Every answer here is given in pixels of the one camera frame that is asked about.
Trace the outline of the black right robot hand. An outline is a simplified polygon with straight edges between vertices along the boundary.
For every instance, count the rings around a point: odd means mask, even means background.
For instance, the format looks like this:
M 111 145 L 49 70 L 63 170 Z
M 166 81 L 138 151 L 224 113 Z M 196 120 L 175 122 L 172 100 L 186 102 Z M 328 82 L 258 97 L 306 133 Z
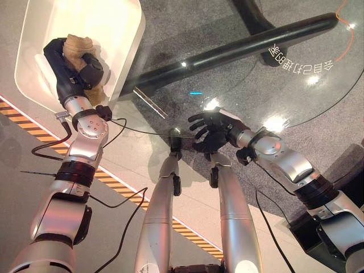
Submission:
M 190 131 L 200 128 L 195 134 L 197 142 L 192 147 L 204 154 L 217 152 L 228 142 L 238 147 L 238 137 L 244 131 L 250 130 L 240 118 L 220 107 L 192 115 L 188 118 L 188 122 L 192 123 Z

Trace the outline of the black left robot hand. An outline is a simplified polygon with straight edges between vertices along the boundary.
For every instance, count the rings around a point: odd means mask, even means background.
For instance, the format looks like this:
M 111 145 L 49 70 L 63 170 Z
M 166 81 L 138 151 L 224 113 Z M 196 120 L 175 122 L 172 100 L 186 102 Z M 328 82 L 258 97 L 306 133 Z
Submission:
M 43 53 L 56 77 L 56 92 L 63 106 L 71 97 L 84 97 L 85 91 L 97 87 L 103 78 L 103 67 L 88 37 L 52 39 Z

